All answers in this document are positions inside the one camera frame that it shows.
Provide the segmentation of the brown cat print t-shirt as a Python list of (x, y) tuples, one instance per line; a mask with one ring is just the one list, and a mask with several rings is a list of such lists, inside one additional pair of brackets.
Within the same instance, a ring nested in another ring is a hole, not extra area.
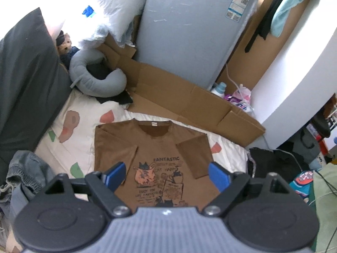
[(208, 174), (213, 161), (207, 134), (172, 121), (106, 123), (95, 128), (96, 171), (118, 162), (126, 177), (116, 195), (132, 211), (139, 207), (203, 209), (219, 191)]

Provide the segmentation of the white patterned bed sheet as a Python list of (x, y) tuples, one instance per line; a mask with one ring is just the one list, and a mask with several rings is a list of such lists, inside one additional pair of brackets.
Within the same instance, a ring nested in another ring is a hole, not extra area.
[(32, 150), (19, 147), (19, 151), (30, 151), (44, 160), (54, 171), (68, 173), (74, 178), (82, 178), (94, 169), (94, 131), (99, 124), (120, 122), (130, 119), (139, 121), (171, 120), (126, 110), (124, 105), (114, 101), (99, 103), (78, 90), (73, 90), (60, 113), (41, 134)]

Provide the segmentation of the grey-blue sweatpants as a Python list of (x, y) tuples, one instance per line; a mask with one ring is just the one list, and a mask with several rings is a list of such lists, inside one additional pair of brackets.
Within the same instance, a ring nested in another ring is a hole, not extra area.
[(1, 246), (6, 245), (15, 217), (53, 178), (52, 168), (30, 151), (17, 151), (1, 185)]

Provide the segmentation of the pink white refill pouch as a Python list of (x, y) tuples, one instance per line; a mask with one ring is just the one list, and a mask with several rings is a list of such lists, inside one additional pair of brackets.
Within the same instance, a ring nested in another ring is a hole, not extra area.
[(251, 91), (244, 87), (243, 84), (239, 86), (239, 89), (236, 89), (232, 94), (226, 94), (224, 97), (225, 100), (229, 101), (236, 107), (239, 107), (248, 115), (253, 115), (254, 110), (250, 105), (251, 102)]

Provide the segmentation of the white blue detergent bottle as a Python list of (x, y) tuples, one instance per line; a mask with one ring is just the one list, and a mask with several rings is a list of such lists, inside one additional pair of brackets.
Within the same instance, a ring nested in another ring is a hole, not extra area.
[(226, 88), (227, 85), (224, 82), (220, 82), (211, 90), (211, 93), (223, 99), (225, 97)]

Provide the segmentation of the flattened brown cardboard box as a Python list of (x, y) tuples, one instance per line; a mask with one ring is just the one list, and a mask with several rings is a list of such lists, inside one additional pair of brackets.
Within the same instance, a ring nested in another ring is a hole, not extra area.
[(253, 143), (265, 128), (242, 109), (193, 83), (157, 67), (132, 59), (135, 49), (120, 48), (108, 36), (98, 50), (111, 69), (127, 77), (134, 98), (130, 111), (172, 119), (221, 135), (242, 147)]

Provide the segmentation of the light green fabric pile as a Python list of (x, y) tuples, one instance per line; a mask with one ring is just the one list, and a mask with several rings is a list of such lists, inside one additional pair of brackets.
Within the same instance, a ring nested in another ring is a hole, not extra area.
[(312, 206), (319, 218), (316, 252), (336, 252), (336, 165), (329, 163), (314, 172), (314, 197)]

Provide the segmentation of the black garment on bed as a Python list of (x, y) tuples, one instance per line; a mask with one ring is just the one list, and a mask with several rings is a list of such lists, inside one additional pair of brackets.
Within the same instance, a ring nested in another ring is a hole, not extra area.
[(114, 101), (120, 105), (129, 105), (133, 99), (126, 91), (127, 77), (119, 68), (111, 70), (106, 62), (87, 65), (88, 80), (85, 82), (86, 93), (96, 97), (100, 103)]

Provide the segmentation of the small plush teddy bear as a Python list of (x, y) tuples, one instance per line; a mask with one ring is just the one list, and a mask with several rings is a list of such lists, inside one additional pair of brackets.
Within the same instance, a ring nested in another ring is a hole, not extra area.
[(60, 60), (64, 65), (69, 65), (72, 57), (79, 51), (79, 48), (72, 45), (70, 36), (62, 30), (55, 41)]

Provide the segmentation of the white plastic-wrapped pillow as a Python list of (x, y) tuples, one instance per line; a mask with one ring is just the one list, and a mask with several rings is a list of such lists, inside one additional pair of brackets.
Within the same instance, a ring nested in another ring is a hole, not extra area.
[(142, 14), (146, 0), (83, 0), (94, 15), (86, 17), (76, 39), (80, 49), (96, 48), (108, 35), (124, 48), (132, 44), (134, 18)]

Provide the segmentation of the light blue hanging towel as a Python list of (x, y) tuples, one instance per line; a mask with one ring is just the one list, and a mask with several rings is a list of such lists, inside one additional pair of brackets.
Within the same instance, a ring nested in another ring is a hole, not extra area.
[(280, 37), (289, 17), (290, 10), (302, 2), (303, 0), (282, 0), (271, 21), (271, 35)]

